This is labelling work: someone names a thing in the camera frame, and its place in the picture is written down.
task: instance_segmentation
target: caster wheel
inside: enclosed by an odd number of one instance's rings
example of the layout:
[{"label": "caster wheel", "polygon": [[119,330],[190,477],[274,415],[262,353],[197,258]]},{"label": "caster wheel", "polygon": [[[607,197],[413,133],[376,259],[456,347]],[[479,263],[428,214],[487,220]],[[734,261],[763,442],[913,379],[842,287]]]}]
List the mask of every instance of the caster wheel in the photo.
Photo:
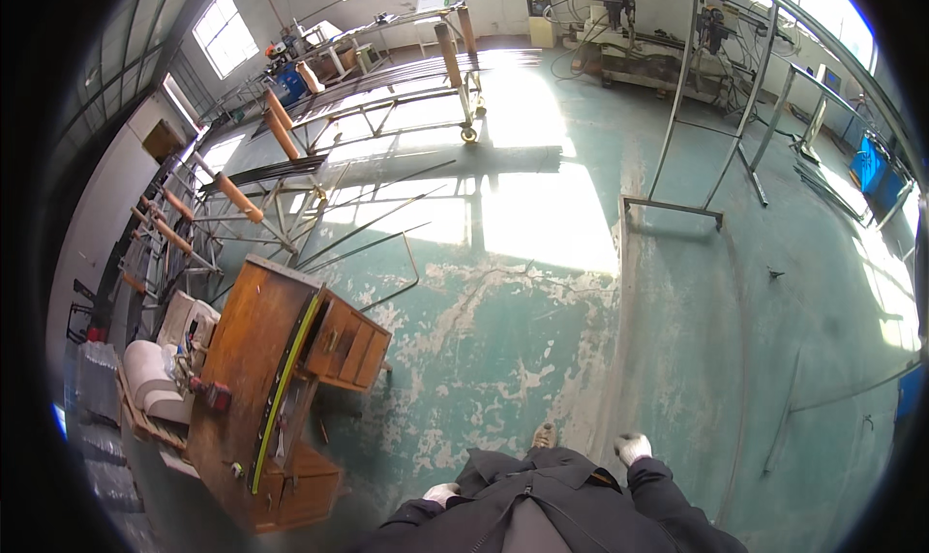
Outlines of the caster wheel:
[{"label": "caster wheel", "polygon": [[462,128],[462,140],[472,143],[478,139],[478,132],[474,128]]}]

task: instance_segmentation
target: drawer handle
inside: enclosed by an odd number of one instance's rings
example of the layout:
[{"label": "drawer handle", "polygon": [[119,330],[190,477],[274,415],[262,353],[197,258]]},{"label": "drawer handle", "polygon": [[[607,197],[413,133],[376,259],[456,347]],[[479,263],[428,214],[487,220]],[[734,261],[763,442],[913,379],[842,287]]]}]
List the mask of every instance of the drawer handle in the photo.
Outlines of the drawer handle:
[{"label": "drawer handle", "polygon": [[329,344],[326,346],[326,353],[332,353],[332,350],[335,349],[335,342],[339,339],[339,330],[332,329],[332,333],[329,336]]}]

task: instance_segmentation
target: white glove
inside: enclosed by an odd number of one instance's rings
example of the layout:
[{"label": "white glove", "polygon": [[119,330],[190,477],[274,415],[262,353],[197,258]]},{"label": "white glove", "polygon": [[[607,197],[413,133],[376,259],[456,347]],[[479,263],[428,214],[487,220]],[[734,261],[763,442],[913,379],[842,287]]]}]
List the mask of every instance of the white glove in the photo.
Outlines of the white glove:
[{"label": "white glove", "polygon": [[622,464],[633,466],[639,458],[651,457],[651,443],[644,434],[633,432],[621,434],[613,441],[613,452],[620,457]]},{"label": "white glove", "polygon": [[442,508],[445,508],[445,503],[449,500],[449,497],[457,496],[460,489],[461,487],[458,486],[457,482],[437,484],[436,486],[426,491],[423,495],[423,498],[427,501],[436,501],[442,505]]}]

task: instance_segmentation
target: white wall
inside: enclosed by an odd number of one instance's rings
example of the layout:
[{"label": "white wall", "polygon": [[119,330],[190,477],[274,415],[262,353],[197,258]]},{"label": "white wall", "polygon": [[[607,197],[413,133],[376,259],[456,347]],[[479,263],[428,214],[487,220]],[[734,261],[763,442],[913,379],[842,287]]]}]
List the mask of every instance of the white wall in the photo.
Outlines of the white wall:
[{"label": "white wall", "polygon": [[72,302],[88,304],[74,292],[75,279],[92,291],[98,290],[113,245],[132,216],[129,208],[138,202],[158,171],[158,162],[142,147],[142,141],[161,119],[191,139],[190,124],[159,90],[135,110],[116,134],[87,181],[72,215],[48,300],[45,353],[52,381],[62,379],[69,307]]},{"label": "white wall", "polygon": [[[211,2],[203,3],[202,10]],[[278,23],[268,0],[233,0],[241,13],[242,19],[248,26],[260,49],[260,53],[244,62],[234,70],[226,79],[219,79],[197,45],[189,34],[184,40],[182,48],[191,61],[197,74],[203,80],[203,85],[214,96],[218,97],[232,89],[238,83],[255,75],[266,64],[264,49],[272,41],[280,40],[281,25]],[[272,0],[285,24],[296,17],[302,19],[309,13],[327,7],[325,11],[317,13],[302,25],[309,27],[327,20],[340,29],[349,29],[369,23],[376,13],[405,13],[415,8],[416,0]],[[526,35],[528,34],[528,13],[525,0],[466,0],[471,10],[471,20],[477,36],[490,35]],[[748,0],[733,0],[738,4],[748,6]],[[584,6],[589,0],[575,0],[576,9],[585,17],[587,9]],[[555,8],[558,18],[567,22],[571,19],[565,5]],[[636,0],[636,30],[639,33],[652,33],[655,29],[663,29],[684,38],[689,25],[690,0]],[[390,28],[383,33],[390,48],[412,45],[416,42],[413,25]],[[424,36],[430,29],[420,26]],[[848,99],[857,95],[860,88],[853,82],[851,75],[845,71],[831,55],[816,41],[802,36],[802,48],[798,56],[792,60],[806,68],[813,67],[814,71],[820,62],[833,67],[835,72],[842,76],[842,95]],[[378,47],[382,44],[378,37],[373,41]],[[736,43],[729,40],[725,43],[726,50],[731,51],[735,59],[740,59]],[[764,80],[764,89],[773,93],[780,92],[784,78],[787,75],[787,65],[784,60],[772,57],[768,74]],[[797,79],[790,96],[790,102],[801,109],[812,112],[819,95],[815,86]],[[848,122],[848,115],[843,110],[832,105],[826,114],[825,124],[830,129],[842,132]]]}]

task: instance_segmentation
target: wooden pallet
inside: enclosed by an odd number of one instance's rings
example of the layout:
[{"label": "wooden pallet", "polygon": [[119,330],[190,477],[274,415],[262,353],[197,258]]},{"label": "wooden pallet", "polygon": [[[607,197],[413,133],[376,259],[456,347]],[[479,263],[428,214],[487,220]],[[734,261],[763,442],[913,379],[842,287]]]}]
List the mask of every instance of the wooden pallet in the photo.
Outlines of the wooden pallet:
[{"label": "wooden pallet", "polygon": [[184,451],[187,450],[187,439],[181,438],[178,434],[169,431],[136,408],[135,404],[129,399],[129,395],[125,393],[128,389],[129,384],[126,382],[125,375],[122,373],[122,367],[117,367],[116,391],[119,394],[120,403],[122,404],[123,415],[123,418],[121,418],[119,422],[120,427],[122,427],[122,420],[124,420],[124,417],[128,417],[129,421],[127,423],[132,427],[132,433],[136,438],[139,440],[154,438],[157,441],[178,449],[181,454],[183,454]]}]

